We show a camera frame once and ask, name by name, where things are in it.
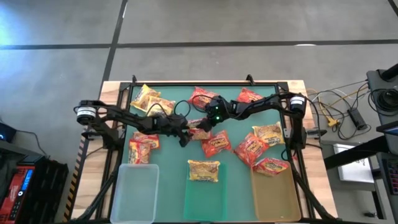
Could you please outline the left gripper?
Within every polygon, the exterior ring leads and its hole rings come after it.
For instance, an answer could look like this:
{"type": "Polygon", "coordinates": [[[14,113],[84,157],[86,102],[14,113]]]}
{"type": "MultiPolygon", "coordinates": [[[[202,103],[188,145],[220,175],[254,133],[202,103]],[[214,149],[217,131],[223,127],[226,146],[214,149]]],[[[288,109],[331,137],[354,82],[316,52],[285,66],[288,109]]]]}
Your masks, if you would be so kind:
{"type": "Polygon", "coordinates": [[[179,136],[180,146],[185,147],[190,142],[190,136],[193,136],[192,129],[187,124],[187,119],[181,114],[158,115],[155,117],[155,133],[179,136]]]}

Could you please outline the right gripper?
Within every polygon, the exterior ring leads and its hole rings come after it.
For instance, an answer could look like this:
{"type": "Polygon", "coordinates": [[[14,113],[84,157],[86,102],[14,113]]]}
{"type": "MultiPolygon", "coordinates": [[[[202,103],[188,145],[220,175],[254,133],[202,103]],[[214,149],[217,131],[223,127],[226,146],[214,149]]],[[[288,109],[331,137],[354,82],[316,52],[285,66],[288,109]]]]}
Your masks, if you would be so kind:
{"type": "Polygon", "coordinates": [[[206,118],[200,121],[197,128],[205,132],[211,131],[212,123],[222,123],[224,120],[232,118],[231,110],[231,103],[227,102],[222,96],[212,98],[211,101],[205,105],[206,118]]]}

